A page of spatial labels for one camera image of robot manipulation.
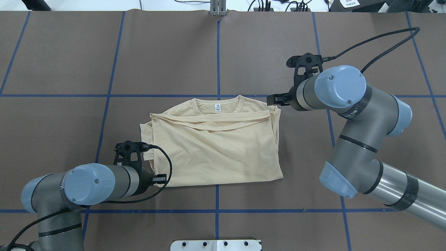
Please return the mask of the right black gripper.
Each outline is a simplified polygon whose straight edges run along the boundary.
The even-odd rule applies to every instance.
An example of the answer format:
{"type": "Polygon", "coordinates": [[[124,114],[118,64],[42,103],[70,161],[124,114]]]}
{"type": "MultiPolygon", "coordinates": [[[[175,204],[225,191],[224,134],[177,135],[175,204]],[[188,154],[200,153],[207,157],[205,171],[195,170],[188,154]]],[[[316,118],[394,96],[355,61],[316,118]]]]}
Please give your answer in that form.
{"type": "Polygon", "coordinates": [[[292,86],[288,93],[272,94],[267,96],[268,106],[291,106],[297,111],[304,112],[308,109],[302,107],[297,100],[296,88],[292,86]]]}

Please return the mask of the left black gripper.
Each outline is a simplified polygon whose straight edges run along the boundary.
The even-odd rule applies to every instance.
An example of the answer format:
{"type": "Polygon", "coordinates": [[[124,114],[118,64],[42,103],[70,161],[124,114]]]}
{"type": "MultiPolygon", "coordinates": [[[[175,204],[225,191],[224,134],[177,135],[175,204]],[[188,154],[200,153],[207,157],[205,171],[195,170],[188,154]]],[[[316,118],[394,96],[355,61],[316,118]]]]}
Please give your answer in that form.
{"type": "Polygon", "coordinates": [[[138,177],[139,184],[138,188],[134,192],[134,195],[141,195],[147,191],[147,189],[153,184],[165,184],[167,175],[166,174],[156,174],[146,170],[145,168],[135,169],[138,177]]]}

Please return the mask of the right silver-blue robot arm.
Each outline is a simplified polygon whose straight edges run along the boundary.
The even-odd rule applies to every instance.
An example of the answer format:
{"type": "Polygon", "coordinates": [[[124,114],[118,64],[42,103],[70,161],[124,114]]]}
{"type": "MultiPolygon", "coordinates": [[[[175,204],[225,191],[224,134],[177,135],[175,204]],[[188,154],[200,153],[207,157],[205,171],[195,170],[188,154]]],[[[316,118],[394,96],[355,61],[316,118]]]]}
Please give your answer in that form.
{"type": "Polygon", "coordinates": [[[329,109],[347,120],[319,176],[327,189],[345,198],[370,195],[445,229],[445,191],[376,157],[385,137],[398,136],[409,126],[411,107],[369,85],[359,69],[341,65],[318,75],[311,70],[289,92],[269,95],[267,105],[329,109]]]}

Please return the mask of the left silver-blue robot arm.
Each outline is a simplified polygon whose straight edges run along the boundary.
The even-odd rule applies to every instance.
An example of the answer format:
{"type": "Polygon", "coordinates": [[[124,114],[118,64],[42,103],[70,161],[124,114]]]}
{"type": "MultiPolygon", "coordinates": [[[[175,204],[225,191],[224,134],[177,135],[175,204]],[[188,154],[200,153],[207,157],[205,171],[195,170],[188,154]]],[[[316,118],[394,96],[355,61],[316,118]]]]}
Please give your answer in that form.
{"type": "Polygon", "coordinates": [[[167,186],[169,175],[151,175],[123,165],[83,164],[65,173],[29,181],[21,202],[38,219],[22,229],[2,251],[83,251],[81,211],[100,203],[142,194],[154,184],[167,186]]]}

